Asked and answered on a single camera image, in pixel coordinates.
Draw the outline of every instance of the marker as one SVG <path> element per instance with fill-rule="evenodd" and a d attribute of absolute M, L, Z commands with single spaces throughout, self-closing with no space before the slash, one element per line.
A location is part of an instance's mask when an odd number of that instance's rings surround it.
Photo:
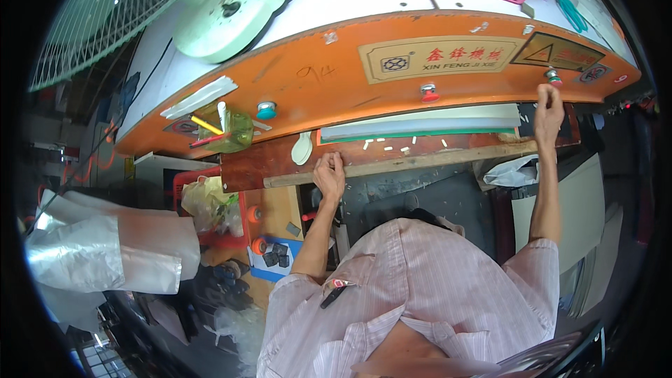
<path fill-rule="evenodd" d="M 329 305 L 331 305 L 331 303 L 335 301 L 336 298 L 338 298 L 341 295 L 341 293 L 343 293 L 346 287 L 347 286 L 341 286 L 332 290 L 331 293 L 328 294 L 328 296 L 322 301 L 322 303 L 320 304 L 320 308 L 324 309 Z"/>
<path fill-rule="evenodd" d="M 226 103 L 220 101 L 217 103 L 217 113 L 219 113 L 219 123 L 222 126 L 223 131 L 227 131 L 226 128 Z"/>

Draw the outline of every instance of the green scissors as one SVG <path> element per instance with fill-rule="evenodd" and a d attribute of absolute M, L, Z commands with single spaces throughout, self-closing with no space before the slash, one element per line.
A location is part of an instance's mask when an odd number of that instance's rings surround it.
<path fill-rule="evenodd" d="M 574 4 L 570 0 L 556 0 L 558 7 L 567 18 L 576 32 L 582 33 L 588 30 L 588 25 L 585 22 L 583 15 L 581 15 Z"/>

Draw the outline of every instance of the wire grid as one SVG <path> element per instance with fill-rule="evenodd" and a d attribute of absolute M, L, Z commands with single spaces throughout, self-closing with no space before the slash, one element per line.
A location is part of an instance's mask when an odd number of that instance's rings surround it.
<path fill-rule="evenodd" d="M 68 79 L 112 53 L 176 0 L 65 0 L 52 23 L 29 91 Z"/>

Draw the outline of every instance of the red button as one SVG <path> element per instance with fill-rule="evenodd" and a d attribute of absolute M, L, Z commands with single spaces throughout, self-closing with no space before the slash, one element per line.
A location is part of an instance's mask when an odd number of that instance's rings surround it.
<path fill-rule="evenodd" d="M 428 103 L 434 103 L 435 101 L 438 101 L 439 98 L 441 98 L 439 96 L 439 94 L 435 94 L 434 92 L 426 91 L 425 95 L 422 97 L 421 101 L 425 104 L 428 104 Z"/>

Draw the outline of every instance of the orange wheel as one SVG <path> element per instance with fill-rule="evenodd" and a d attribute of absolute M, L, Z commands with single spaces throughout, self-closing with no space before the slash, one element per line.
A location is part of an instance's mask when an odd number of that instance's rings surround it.
<path fill-rule="evenodd" d="M 261 209 L 259 206 L 251 206 L 247 210 L 247 220 L 252 223 L 259 223 L 261 221 Z"/>
<path fill-rule="evenodd" d="M 263 256 L 264 253 L 266 252 L 267 247 L 268 245 L 266 244 L 266 241 L 263 238 L 257 238 L 254 241 L 252 241 L 250 249 L 252 250 L 253 253 Z"/>

